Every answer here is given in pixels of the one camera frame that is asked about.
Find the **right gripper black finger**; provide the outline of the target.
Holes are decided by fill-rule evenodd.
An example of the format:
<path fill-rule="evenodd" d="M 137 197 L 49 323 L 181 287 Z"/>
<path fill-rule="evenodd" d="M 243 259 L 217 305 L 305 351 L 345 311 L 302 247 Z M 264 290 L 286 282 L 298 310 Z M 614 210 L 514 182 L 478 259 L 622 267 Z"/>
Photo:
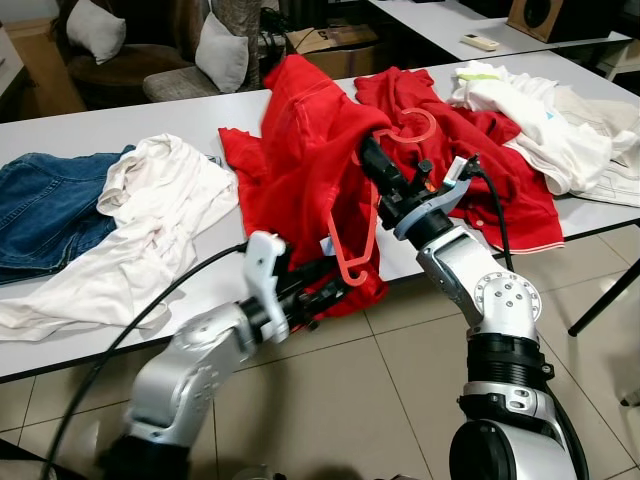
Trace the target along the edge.
<path fill-rule="evenodd" d="M 399 168 L 372 136 L 366 136 L 358 146 L 358 161 L 362 172 L 375 186 L 398 186 Z"/>

